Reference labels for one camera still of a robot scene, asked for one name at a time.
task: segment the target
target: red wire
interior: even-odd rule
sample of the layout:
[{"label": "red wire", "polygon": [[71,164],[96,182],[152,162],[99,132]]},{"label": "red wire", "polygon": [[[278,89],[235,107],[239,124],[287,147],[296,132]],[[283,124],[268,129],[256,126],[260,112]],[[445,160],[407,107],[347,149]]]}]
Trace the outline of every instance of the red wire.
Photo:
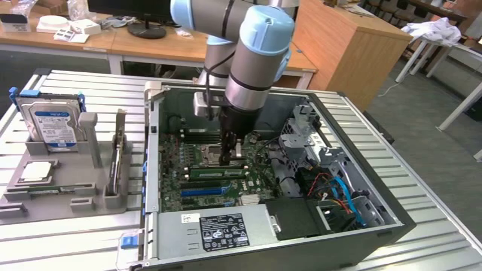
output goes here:
[{"label": "red wire", "polygon": [[311,188],[310,188],[310,191],[308,191],[308,196],[311,195],[311,192],[314,191],[314,188],[315,188],[315,183],[316,183],[318,177],[319,177],[319,176],[322,176],[322,175],[327,175],[327,176],[330,176],[330,178],[331,178],[331,175],[330,175],[328,173],[324,173],[324,172],[318,173],[318,175],[316,175],[316,177],[315,177],[315,180],[314,180],[314,183],[311,184]]},{"label": "red wire", "polygon": [[339,204],[342,205],[343,209],[346,210],[346,213],[350,213],[350,210],[348,210],[348,208],[346,207],[344,203],[343,203],[339,199],[335,199],[335,201],[339,202]]}]

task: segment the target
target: blue hard drive label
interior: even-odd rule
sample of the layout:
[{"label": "blue hard drive label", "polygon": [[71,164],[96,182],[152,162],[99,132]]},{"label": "blue hard drive label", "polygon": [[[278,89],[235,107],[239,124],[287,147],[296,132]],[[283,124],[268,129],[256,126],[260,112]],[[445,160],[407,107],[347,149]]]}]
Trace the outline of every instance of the blue hard drive label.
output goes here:
[{"label": "blue hard drive label", "polygon": [[37,132],[43,135],[44,142],[55,148],[75,146],[73,128],[71,127],[71,115],[68,112],[36,111]]}]

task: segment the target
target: white table leg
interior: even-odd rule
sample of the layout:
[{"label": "white table leg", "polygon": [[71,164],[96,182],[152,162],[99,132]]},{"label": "white table leg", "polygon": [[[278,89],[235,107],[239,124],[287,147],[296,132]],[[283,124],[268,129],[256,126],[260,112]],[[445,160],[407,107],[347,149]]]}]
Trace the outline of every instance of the white table leg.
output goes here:
[{"label": "white table leg", "polygon": [[112,75],[121,75],[121,55],[108,55],[108,65]]},{"label": "white table leg", "polygon": [[474,91],[470,93],[467,98],[463,100],[461,105],[455,108],[450,116],[445,119],[442,124],[439,125],[438,129],[443,131],[449,125],[454,122],[457,117],[463,113],[465,110],[473,105],[473,103],[481,98],[482,96],[482,83],[477,86]]},{"label": "white table leg", "polygon": [[411,74],[411,75],[415,75],[415,73],[419,71],[419,69],[421,69],[421,67],[422,67],[422,65],[423,65],[423,63],[425,63],[425,60],[427,60],[427,57],[429,57],[429,56],[431,55],[431,53],[434,52],[435,47],[437,47],[435,44],[430,44],[427,51],[425,52],[425,54],[423,54],[419,62],[418,62],[417,65],[415,65],[415,68],[413,68],[413,70],[410,71],[410,74]]},{"label": "white table leg", "polygon": [[482,150],[474,155],[477,162],[482,162]]},{"label": "white table leg", "polygon": [[427,77],[431,77],[431,75],[434,74],[439,64],[443,62],[443,60],[446,59],[446,57],[449,56],[449,53],[451,51],[451,47],[446,49],[446,51],[442,53],[442,55],[439,56],[439,59],[437,60],[434,66],[431,67],[429,73],[427,73]]},{"label": "white table leg", "polygon": [[417,48],[417,50],[415,50],[415,52],[413,54],[413,57],[409,59],[407,65],[405,65],[405,67],[403,67],[403,69],[402,69],[402,71],[401,71],[401,73],[399,73],[399,75],[398,75],[398,77],[395,79],[397,83],[401,83],[403,81],[405,75],[407,74],[409,69],[413,66],[417,58],[419,57],[426,45],[427,45],[427,41],[422,40],[422,42],[419,44],[419,47]]},{"label": "white table leg", "polygon": [[299,80],[298,80],[296,89],[307,89],[312,77],[314,77],[314,73],[312,73],[312,72],[306,72],[306,73],[303,73],[303,76],[302,76],[302,77],[299,78]]}]

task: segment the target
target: wooden cabinet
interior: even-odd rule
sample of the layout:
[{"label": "wooden cabinet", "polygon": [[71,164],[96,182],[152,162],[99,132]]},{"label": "wooden cabinet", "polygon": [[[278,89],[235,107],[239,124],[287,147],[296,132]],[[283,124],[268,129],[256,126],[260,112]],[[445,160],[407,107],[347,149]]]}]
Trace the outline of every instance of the wooden cabinet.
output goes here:
[{"label": "wooden cabinet", "polygon": [[363,111],[411,36],[378,17],[300,0],[292,40],[318,68],[308,89],[343,92]]}]

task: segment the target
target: hard drive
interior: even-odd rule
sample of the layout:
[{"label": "hard drive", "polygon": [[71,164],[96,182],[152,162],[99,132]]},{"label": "hard drive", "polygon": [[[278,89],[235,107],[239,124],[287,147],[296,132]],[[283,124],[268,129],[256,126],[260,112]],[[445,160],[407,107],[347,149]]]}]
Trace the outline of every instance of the hard drive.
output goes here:
[{"label": "hard drive", "polygon": [[31,140],[45,142],[51,152],[77,151],[77,142],[85,141],[79,126],[84,96],[24,90],[15,100]]}]

